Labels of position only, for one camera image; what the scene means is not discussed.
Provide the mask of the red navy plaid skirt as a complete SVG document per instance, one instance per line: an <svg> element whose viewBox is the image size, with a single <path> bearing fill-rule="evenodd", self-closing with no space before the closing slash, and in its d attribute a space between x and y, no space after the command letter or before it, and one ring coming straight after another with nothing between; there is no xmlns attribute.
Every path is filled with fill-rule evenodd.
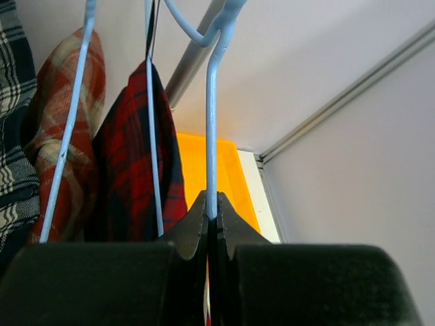
<svg viewBox="0 0 435 326"><path fill-rule="evenodd" d="M147 71L143 62L131 73L92 141L99 188L84 231L88 242L145 242L158 237ZM156 68L150 71L162 224L168 232L188 209L172 113Z"/></svg>

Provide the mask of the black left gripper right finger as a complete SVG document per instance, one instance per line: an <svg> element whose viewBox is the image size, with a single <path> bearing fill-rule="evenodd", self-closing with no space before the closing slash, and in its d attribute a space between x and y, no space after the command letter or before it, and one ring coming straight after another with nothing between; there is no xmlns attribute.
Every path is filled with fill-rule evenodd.
<svg viewBox="0 0 435 326"><path fill-rule="evenodd" d="M224 192L217 193L217 207L217 254L220 259L232 260L238 246L271 244L235 211Z"/></svg>

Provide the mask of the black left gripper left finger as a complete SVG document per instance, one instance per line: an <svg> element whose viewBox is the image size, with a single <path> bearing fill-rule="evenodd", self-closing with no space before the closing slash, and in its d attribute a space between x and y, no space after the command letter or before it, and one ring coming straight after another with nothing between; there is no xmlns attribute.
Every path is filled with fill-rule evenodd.
<svg viewBox="0 0 435 326"><path fill-rule="evenodd" d="M207 194L200 191L190 210L156 242L173 245L184 260L207 258Z"/></svg>

